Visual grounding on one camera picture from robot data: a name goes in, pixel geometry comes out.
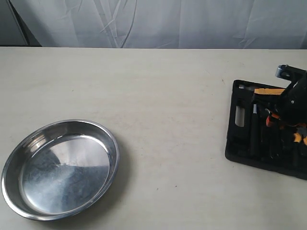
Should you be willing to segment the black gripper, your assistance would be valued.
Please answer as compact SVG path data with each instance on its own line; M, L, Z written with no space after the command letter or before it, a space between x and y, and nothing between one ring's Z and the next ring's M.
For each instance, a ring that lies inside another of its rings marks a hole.
M269 111L266 127L290 126L307 122L307 71L289 67L292 79L281 95L253 95L253 101Z

